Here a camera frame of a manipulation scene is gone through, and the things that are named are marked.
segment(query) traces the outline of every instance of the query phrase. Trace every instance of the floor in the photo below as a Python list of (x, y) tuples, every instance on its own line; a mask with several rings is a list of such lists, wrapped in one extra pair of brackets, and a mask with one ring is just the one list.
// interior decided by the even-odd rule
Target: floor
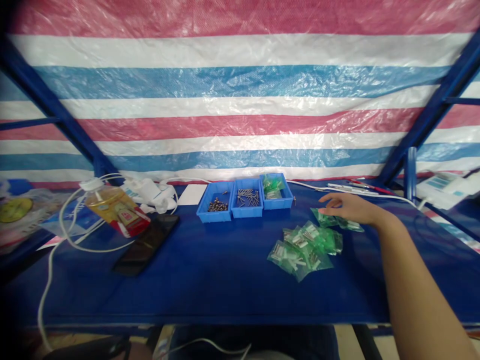
[[(157, 351), (153, 359), (159, 359), (161, 349), (165, 349), (168, 345), (168, 340), (172, 334), (173, 326), (166, 325), (163, 327), (160, 338), (158, 340)], [(336, 337), (338, 340), (338, 349), (341, 360), (364, 360), (362, 350), (360, 349), (357, 337), (351, 325), (335, 325)], [(80, 344), (91, 340), (99, 339), (104, 335), (95, 334), (56, 334), (49, 336), (49, 341), (54, 349)], [(143, 337), (132, 337), (132, 342), (145, 344), (147, 341)], [(380, 336), (375, 338), (375, 343), (380, 351), (383, 360), (399, 360), (397, 347), (393, 336)], [(473, 340), (472, 343), (480, 354), (480, 341)], [(46, 354), (43, 346), (39, 346), (35, 351), (35, 359), (41, 359)]]

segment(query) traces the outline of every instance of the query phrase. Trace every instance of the fingers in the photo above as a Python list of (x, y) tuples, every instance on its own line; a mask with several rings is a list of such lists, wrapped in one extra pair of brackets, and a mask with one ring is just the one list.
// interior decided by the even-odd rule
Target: fingers
[(335, 199), (335, 200), (342, 200), (345, 195), (349, 195), (343, 192), (329, 192), (327, 195), (323, 196), (318, 200), (319, 203), (324, 203), (327, 200)]
[(327, 208), (339, 208), (341, 206), (342, 201), (337, 199), (330, 200), (330, 202), (326, 205)]
[(328, 215), (328, 216), (342, 216), (343, 208), (335, 208), (335, 207), (325, 207), (318, 209), (320, 214)]

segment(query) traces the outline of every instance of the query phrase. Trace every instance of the small parts bin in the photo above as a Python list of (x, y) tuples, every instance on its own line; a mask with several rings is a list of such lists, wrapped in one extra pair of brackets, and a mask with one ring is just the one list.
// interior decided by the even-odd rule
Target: small parts bin
[[(217, 223), (232, 221), (232, 201), (236, 199), (233, 195), (234, 182), (212, 182), (206, 187), (205, 193), (200, 201), (196, 214), (202, 223)], [(228, 210), (210, 211), (210, 203), (218, 198), (224, 204), (228, 204)]]
[(280, 178), (285, 185), (283, 189), (280, 190), (281, 198), (278, 199), (266, 199), (264, 193), (264, 178), (265, 175), (260, 175), (260, 184), (261, 184), (261, 197), (263, 199), (263, 208), (265, 210), (276, 210), (276, 209), (290, 209), (292, 203), (294, 202), (294, 195), (289, 188), (289, 184), (285, 179), (285, 176), (282, 173), (271, 173), (268, 176), (273, 178)]
[[(239, 189), (252, 189), (253, 192), (258, 191), (258, 205), (255, 206), (254, 204), (249, 204), (248, 201), (245, 201), (244, 205), (242, 205), (243, 203), (238, 200)], [(231, 201), (231, 212), (233, 213), (233, 217), (235, 219), (261, 217), (264, 209), (264, 201), (262, 196), (262, 184), (260, 183), (260, 180), (257, 178), (235, 180)]]

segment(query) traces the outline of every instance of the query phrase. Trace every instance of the blue shelf frame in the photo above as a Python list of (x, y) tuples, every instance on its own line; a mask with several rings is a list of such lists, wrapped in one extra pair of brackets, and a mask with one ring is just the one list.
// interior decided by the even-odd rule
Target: blue shelf frame
[[(27, 64), (12, 42), (3, 37), (1, 40), (0, 70), (40, 109), (45, 118), (21, 120), (0, 124), (0, 131), (28, 128), (44, 124), (55, 125), (77, 150), (93, 165), (96, 177), (118, 173), (117, 168), (100, 151), (85, 130), (62, 105), (58, 97), (49, 89), (37, 72)], [(115, 186), (122, 179), (110, 181)]]
[[(36, 71), (27, 64), (10, 40), (3, 37), (1, 42), (3, 51), (0, 54), (0, 69), (44, 113), (45, 118), (3, 123), (0, 124), (0, 131), (54, 124), (93, 165), (95, 176), (118, 173), (115, 166), (100, 151)], [(387, 159), (385, 166), (375, 181), (378, 185), (386, 188), (391, 187), (400, 171), (404, 169), (405, 197), (415, 201), (417, 150), (423, 145), (453, 105), (480, 105), (480, 99), (460, 97), (479, 72), (480, 29), (476, 31), (465, 46), (461, 55), (428, 101), (410, 131)], [(115, 179), (111, 183), (119, 186), (123, 183), (123, 180)], [(455, 219), (448, 220), (465, 233), (471, 233)]]
[[(480, 28), (465, 46), (461, 55), (453, 64), (439, 88), (432, 95), (410, 131), (389, 156), (376, 179), (377, 183), (391, 187), (403, 169), (405, 197), (415, 201), (417, 149), (424, 144), (453, 105), (480, 106), (480, 98), (460, 97), (479, 73)], [(426, 204), (426, 206), (473, 239), (480, 241), (480, 211), (478, 211), (480, 206), (474, 204), (473, 200), (463, 200), (448, 211), (437, 209), (431, 204)]]

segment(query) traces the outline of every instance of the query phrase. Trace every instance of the paper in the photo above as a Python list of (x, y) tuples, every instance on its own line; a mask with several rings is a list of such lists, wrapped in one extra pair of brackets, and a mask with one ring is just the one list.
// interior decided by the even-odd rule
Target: paper
[(205, 192), (207, 185), (190, 184), (178, 199), (178, 205), (198, 205)]

